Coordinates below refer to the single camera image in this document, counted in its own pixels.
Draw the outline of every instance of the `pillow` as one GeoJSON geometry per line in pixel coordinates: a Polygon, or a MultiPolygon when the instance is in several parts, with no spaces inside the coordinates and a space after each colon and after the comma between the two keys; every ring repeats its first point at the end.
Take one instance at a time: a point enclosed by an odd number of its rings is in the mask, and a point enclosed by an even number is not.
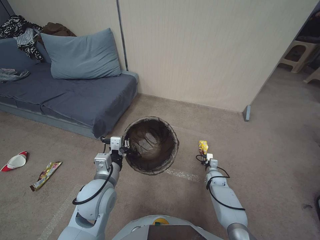
{"type": "Polygon", "coordinates": [[[121,74],[110,28],[81,36],[62,37],[41,33],[57,79],[94,79],[121,74]]]}

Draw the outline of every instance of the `floor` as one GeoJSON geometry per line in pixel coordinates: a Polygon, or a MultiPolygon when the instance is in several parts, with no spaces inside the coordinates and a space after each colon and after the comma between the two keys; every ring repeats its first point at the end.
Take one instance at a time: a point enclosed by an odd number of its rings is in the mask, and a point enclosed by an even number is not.
{"type": "MultiPolygon", "coordinates": [[[[208,141],[209,152],[231,176],[228,184],[257,239],[320,239],[314,206],[320,194],[320,85],[304,84],[305,77],[277,68],[253,102],[249,122],[241,113],[138,95],[111,135],[122,135],[140,117],[158,116],[171,124],[180,147],[170,171],[157,176],[124,162],[106,239],[151,214],[186,219],[227,239],[205,188],[204,167],[194,158],[199,140],[208,141]]],[[[57,239],[74,210],[72,199],[94,176],[93,158],[103,145],[3,112],[0,136],[1,166],[18,152],[30,152],[24,167],[0,174],[1,239],[57,239]],[[63,164],[32,192],[29,186],[51,161],[63,164]]]]}

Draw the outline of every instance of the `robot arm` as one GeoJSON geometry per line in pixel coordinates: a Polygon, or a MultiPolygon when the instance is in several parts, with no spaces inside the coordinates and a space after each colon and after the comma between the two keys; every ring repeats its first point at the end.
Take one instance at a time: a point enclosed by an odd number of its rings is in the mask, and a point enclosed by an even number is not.
{"type": "Polygon", "coordinates": [[[230,240],[256,240],[249,232],[247,214],[234,191],[228,186],[226,177],[218,171],[218,161],[207,154],[207,188],[218,221],[227,230],[230,240]]]}
{"type": "Polygon", "coordinates": [[[122,167],[124,151],[121,146],[121,137],[111,137],[110,152],[97,154],[94,159],[97,167],[94,180],[79,191],[73,201],[76,207],[71,220],[58,240],[105,239],[105,227],[117,197],[114,188],[122,167]]]}

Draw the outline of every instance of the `brown clothing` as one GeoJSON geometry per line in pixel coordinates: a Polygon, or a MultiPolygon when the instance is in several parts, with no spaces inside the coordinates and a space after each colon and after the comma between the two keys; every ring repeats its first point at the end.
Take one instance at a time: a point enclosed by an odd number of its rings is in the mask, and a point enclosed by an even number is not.
{"type": "MultiPolygon", "coordinates": [[[[66,28],[65,26],[63,26],[60,23],[48,22],[48,24],[43,27],[42,32],[45,34],[55,35],[55,36],[76,37],[76,35],[73,32],[71,32],[68,28],[66,28]]],[[[37,41],[43,45],[43,41],[42,41],[42,38],[40,35],[38,36],[37,41]]]]}

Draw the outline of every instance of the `white tape mark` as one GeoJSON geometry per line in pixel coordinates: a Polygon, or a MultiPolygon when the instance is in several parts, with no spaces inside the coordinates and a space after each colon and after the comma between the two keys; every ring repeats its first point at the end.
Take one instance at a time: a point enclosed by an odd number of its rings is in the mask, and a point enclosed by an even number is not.
{"type": "Polygon", "coordinates": [[[77,196],[80,188],[82,186],[77,185],[73,188],[71,193],[69,194],[68,198],[64,201],[64,203],[61,205],[60,209],[57,211],[57,213],[53,216],[49,224],[46,226],[46,228],[43,230],[42,234],[38,238],[38,240],[47,240],[49,236],[51,235],[54,228],[59,223],[60,219],[62,218],[63,214],[66,212],[68,207],[70,207],[70,204],[72,203],[72,200],[77,196]]]}
{"type": "Polygon", "coordinates": [[[170,174],[170,175],[174,175],[174,176],[177,176],[177,177],[185,178],[185,179],[188,179],[188,180],[193,181],[193,182],[200,182],[199,176],[191,174],[191,173],[182,172],[182,171],[179,171],[179,170],[175,170],[173,168],[167,169],[167,170],[165,170],[165,172],[170,174]]]}

